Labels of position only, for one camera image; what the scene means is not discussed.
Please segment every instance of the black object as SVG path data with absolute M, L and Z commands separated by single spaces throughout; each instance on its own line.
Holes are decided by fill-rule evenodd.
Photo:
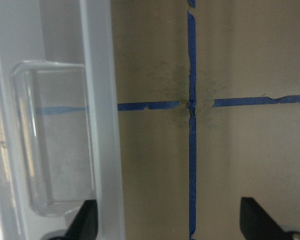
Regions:
M 49 240 L 95 240 L 98 234 L 98 208 L 96 200 L 86 200 L 64 236 Z
M 252 197 L 242 197 L 240 230 L 246 240 L 300 240 L 300 232 L 284 232 Z

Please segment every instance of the blue painter's tape strip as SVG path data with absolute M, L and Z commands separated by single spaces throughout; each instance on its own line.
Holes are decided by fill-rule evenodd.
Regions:
M 196 7 L 196 0 L 188 0 L 189 4 L 191 7 L 195 8 Z
M 59 115 L 69 112 L 85 111 L 85 107 L 73 107 L 73 106 L 48 106 L 48 107 L 36 107 L 35 113 L 37 115 Z
M 118 111 L 140 111 L 148 108 L 156 109 L 173 109 L 180 105 L 179 101 L 151 101 L 151 102 L 131 102 L 118 103 Z
M 265 105 L 265 104 L 292 104 L 300 103 L 300 95 L 290 95 L 280 98 L 261 97 L 242 97 L 215 99 L 213 107 L 244 106 L 244 105 Z
M 197 119 L 196 119 L 196 21 L 188 12 L 188 54 L 190 61 L 189 74 L 189 239 L 193 240 L 196 231 L 196 202 L 197 202 Z

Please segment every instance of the metal screw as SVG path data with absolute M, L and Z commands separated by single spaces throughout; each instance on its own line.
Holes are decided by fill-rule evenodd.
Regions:
M 293 239 L 293 240 L 300 240 L 300 234 L 299 234 L 299 233 L 294 233 L 294 234 L 292 235 L 292 239 Z

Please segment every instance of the blue tape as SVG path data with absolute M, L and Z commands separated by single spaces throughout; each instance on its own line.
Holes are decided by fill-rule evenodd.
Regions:
M 189 239 L 193 240 L 196 231 L 196 202 L 197 202 L 197 118 L 196 118 L 196 21 L 188 12 L 188 54 L 190 61 L 189 74 Z
M 148 108 L 150 110 L 156 109 L 173 109 L 180 105 L 179 101 L 151 101 L 151 102 L 131 102 L 118 103 L 118 111 L 138 111 Z M 69 112 L 85 111 L 86 107 L 73 106 L 47 106 L 36 107 L 35 113 L 37 115 L 59 115 Z
M 196 0 L 188 0 L 189 4 L 191 7 L 195 8 L 196 7 Z
M 242 97 L 215 99 L 213 107 L 244 106 L 244 105 L 265 105 L 265 104 L 292 104 L 300 103 L 300 95 L 290 95 L 280 98 L 261 97 Z
M 179 101 L 151 101 L 151 102 L 131 102 L 118 103 L 118 111 L 140 111 L 148 108 L 156 109 L 173 109 L 180 105 Z

